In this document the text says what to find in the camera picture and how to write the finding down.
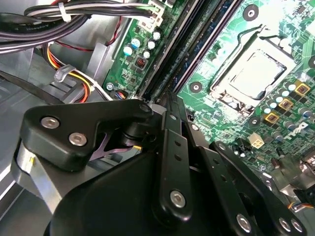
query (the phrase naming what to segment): yellow wire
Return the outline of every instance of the yellow wire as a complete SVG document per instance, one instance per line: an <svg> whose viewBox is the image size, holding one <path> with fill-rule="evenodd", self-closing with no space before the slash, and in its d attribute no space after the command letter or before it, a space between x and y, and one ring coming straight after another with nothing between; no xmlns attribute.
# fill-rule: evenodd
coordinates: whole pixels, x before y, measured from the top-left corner
<svg viewBox="0 0 315 236"><path fill-rule="evenodd" d="M291 209L292 205L296 202L292 202L290 205L287 206L288 209Z"/></svg>
<svg viewBox="0 0 315 236"><path fill-rule="evenodd" d="M50 53L49 48L47 48L48 60L49 60L49 62L52 64L52 66L53 66L56 70L58 70L59 68L53 63L53 61L52 61L51 58L50 58L49 53ZM69 75L72 75L72 76L76 77L77 79L82 80L82 81L89 87L89 91L90 91L90 94L91 94L91 86L90 86L90 84L89 84L83 77L81 77L81 76L79 76L79 75L76 75L76 74L74 74L74 73L72 73L72 72L70 72Z"/></svg>

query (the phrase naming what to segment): plastic clip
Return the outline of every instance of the plastic clip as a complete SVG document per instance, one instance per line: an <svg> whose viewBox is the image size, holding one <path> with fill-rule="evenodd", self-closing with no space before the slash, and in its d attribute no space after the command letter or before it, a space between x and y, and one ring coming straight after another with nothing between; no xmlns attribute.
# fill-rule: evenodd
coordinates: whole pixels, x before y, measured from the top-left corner
<svg viewBox="0 0 315 236"><path fill-rule="evenodd" d="M55 75L54 75L54 80L58 83L61 83L62 81L64 81L64 79L66 78L66 76L74 71L76 68L72 65L65 65L63 67L60 67Z"/></svg>
<svg viewBox="0 0 315 236"><path fill-rule="evenodd" d="M59 2L58 6L59 6L60 13L61 13L61 17L63 18L63 20L65 22L69 23L71 21L71 15L66 13L63 2Z"/></svg>

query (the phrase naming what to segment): cable tie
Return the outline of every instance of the cable tie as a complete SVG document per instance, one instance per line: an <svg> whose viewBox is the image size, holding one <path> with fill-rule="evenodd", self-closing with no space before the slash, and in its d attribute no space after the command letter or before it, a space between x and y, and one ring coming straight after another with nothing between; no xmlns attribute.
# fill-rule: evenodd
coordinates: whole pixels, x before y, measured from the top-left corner
<svg viewBox="0 0 315 236"><path fill-rule="evenodd" d="M71 21L71 15L66 13L65 7L64 7L64 3L63 2L59 2L58 6L59 6L59 11L61 13L61 17L63 18L63 20L65 22L69 23Z"/></svg>

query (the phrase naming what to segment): silver screw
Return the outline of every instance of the silver screw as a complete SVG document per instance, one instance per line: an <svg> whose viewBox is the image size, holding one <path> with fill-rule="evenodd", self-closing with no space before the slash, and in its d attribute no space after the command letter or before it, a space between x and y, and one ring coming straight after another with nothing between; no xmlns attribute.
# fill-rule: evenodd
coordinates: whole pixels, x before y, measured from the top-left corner
<svg viewBox="0 0 315 236"><path fill-rule="evenodd" d="M53 117L45 117L40 121L40 123L47 129L56 129L60 125L59 121Z"/></svg>
<svg viewBox="0 0 315 236"><path fill-rule="evenodd" d="M199 130L198 126L197 126L197 125L195 125L195 124L192 124L192 125L191 125L191 127L192 127L192 129L193 129L193 130L196 130L196 131L198 131L198 130Z"/></svg>
<svg viewBox="0 0 315 236"><path fill-rule="evenodd" d="M294 228L298 231L298 232L302 232L302 226L300 226L299 223L297 223L297 221L295 219L291 220L292 225L294 226Z"/></svg>
<svg viewBox="0 0 315 236"><path fill-rule="evenodd" d="M177 118L173 115L169 115L173 120L177 120Z"/></svg>
<svg viewBox="0 0 315 236"><path fill-rule="evenodd" d="M291 232L291 227L283 218L279 218L279 222L286 231Z"/></svg>
<svg viewBox="0 0 315 236"><path fill-rule="evenodd" d="M171 201L172 203L178 207L178 208L183 208L186 205L186 200L183 194L179 191L173 190L171 192Z"/></svg>
<svg viewBox="0 0 315 236"><path fill-rule="evenodd" d="M236 216L237 223L241 226L241 228L246 232L250 233L252 231L252 227L248 219L242 214L238 214Z"/></svg>
<svg viewBox="0 0 315 236"><path fill-rule="evenodd" d="M106 84L106 89L107 89L108 91L111 91L111 90L114 89L114 85L113 85L112 83L107 83L107 84Z"/></svg>
<svg viewBox="0 0 315 236"><path fill-rule="evenodd" d="M147 105L141 104L140 109L144 112L149 112L150 108Z"/></svg>
<svg viewBox="0 0 315 236"><path fill-rule="evenodd" d="M87 143L87 138L84 134L72 133L69 136L69 141L75 146L84 146Z"/></svg>
<svg viewBox="0 0 315 236"><path fill-rule="evenodd" d="M225 146L223 144L218 144L219 148L221 148L222 150L225 150Z"/></svg>

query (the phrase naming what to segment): cpu socket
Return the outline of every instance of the cpu socket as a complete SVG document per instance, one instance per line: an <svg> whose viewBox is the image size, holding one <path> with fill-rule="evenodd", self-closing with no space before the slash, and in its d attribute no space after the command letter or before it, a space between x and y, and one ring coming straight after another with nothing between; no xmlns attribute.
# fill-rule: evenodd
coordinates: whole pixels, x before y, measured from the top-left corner
<svg viewBox="0 0 315 236"><path fill-rule="evenodd" d="M239 45L210 86L210 95L249 116L295 68L277 36L261 37L261 28L239 35Z"/></svg>

